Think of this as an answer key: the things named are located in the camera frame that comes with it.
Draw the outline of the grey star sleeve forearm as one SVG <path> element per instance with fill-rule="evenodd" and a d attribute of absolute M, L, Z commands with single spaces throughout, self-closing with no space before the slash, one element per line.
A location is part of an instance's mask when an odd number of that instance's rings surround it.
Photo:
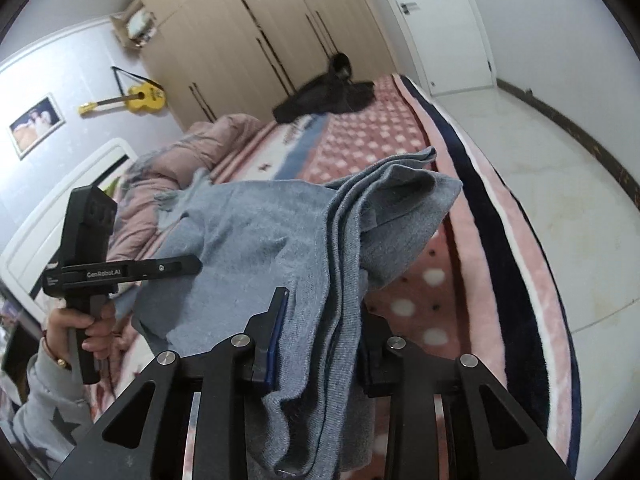
<path fill-rule="evenodd" d="M 93 424 L 85 386 L 58 365 L 40 342 L 28 362 L 29 395 L 1 421 L 1 430 L 28 470 L 50 479 Z"/>

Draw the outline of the person's left hand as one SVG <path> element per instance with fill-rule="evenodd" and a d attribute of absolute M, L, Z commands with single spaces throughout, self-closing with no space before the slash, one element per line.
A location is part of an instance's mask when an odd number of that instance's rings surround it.
<path fill-rule="evenodd" d="M 47 320 L 44 348 L 56 364 L 70 364 L 68 336 L 70 330 L 80 330 L 86 336 L 81 348 L 97 360 L 105 360 L 111 354 L 115 323 L 115 306 L 111 301 L 104 304 L 96 318 L 74 309 L 55 309 Z"/>

